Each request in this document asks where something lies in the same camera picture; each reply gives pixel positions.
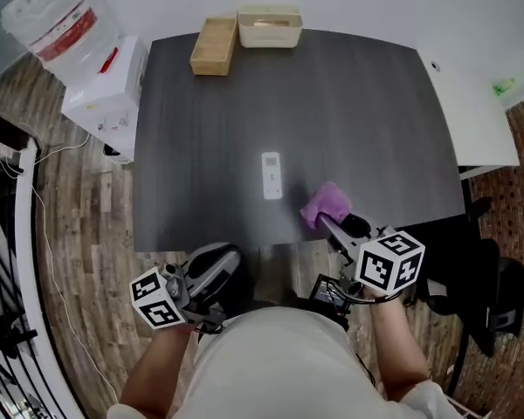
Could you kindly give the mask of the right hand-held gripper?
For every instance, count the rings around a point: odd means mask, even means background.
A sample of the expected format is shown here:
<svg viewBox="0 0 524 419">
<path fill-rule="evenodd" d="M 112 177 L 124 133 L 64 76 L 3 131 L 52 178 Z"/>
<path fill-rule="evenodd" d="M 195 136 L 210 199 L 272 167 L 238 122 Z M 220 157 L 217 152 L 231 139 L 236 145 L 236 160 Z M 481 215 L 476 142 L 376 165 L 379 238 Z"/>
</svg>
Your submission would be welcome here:
<svg viewBox="0 0 524 419">
<path fill-rule="evenodd" d="M 319 213 L 315 224 L 345 260 L 340 277 L 325 284 L 339 299 L 379 304 L 417 282 L 425 245 L 407 232 L 353 214 L 337 223 Z"/>
</svg>

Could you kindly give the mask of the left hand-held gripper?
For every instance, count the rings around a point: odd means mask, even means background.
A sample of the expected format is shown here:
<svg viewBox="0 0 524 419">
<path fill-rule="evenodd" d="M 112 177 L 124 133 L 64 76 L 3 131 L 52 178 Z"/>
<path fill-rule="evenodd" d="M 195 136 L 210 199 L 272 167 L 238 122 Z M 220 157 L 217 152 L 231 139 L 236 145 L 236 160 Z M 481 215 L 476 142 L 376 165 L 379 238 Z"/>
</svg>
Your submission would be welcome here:
<svg viewBox="0 0 524 419">
<path fill-rule="evenodd" d="M 132 307 L 154 329 L 189 324 L 217 330 L 241 308 L 241 251 L 214 243 L 183 264 L 155 266 L 129 283 Z"/>
</svg>

